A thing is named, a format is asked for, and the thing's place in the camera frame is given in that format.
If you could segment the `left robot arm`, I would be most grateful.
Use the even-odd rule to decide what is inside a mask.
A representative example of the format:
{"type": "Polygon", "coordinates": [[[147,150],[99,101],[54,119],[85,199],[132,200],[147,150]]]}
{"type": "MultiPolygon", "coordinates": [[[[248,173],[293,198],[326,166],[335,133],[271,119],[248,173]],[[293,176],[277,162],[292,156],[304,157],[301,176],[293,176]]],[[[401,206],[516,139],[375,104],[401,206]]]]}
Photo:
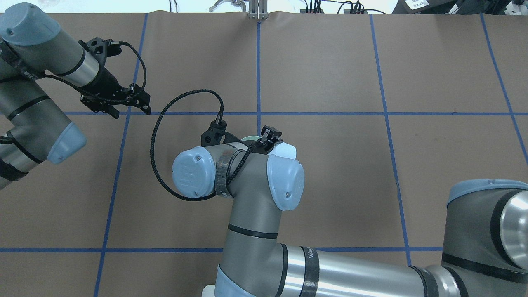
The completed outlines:
{"type": "Polygon", "coordinates": [[[1,113],[13,127],[1,134],[1,188],[26,177],[49,160],[59,164],[81,150],[87,139],[38,80],[51,78],[79,92],[92,112],[119,118],[117,105],[150,115],[150,96],[141,86],[121,86],[106,68],[125,41],[75,40],[39,7],[21,2],[1,15],[1,113]]]}

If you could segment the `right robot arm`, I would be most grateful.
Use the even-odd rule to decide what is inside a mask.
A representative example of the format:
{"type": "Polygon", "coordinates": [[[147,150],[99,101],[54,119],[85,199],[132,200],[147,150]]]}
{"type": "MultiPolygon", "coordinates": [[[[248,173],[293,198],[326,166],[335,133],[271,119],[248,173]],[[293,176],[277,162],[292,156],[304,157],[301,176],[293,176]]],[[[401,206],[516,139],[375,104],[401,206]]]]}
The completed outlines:
{"type": "Polygon", "coordinates": [[[488,269],[450,265],[470,297],[525,297],[527,272],[496,251],[490,219],[500,198],[527,187],[527,162],[507,116],[264,116],[296,156],[252,153],[232,184],[230,197],[215,196],[215,177],[196,177],[196,163],[216,163],[223,151],[234,171],[244,144],[205,147],[188,132],[162,152],[168,170],[184,175],[179,193],[198,200],[204,214],[186,210],[182,225],[193,247],[201,240],[220,248],[212,271],[223,272],[247,295],[302,295],[304,269],[290,273],[288,255],[320,268],[336,261],[375,273],[321,273],[323,292],[365,295],[369,285],[387,286],[382,296],[424,296],[416,268],[444,267],[446,227],[462,230],[455,244],[468,255],[448,255],[488,269]]]}

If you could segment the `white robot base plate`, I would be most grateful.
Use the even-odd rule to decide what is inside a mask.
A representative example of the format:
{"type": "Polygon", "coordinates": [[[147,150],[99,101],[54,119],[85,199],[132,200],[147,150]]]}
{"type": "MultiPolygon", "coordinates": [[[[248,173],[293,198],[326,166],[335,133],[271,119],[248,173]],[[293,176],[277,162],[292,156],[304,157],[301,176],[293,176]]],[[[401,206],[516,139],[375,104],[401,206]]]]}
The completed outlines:
{"type": "Polygon", "coordinates": [[[215,285],[207,285],[202,290],[201,297],[215,297],[215,285]]]}

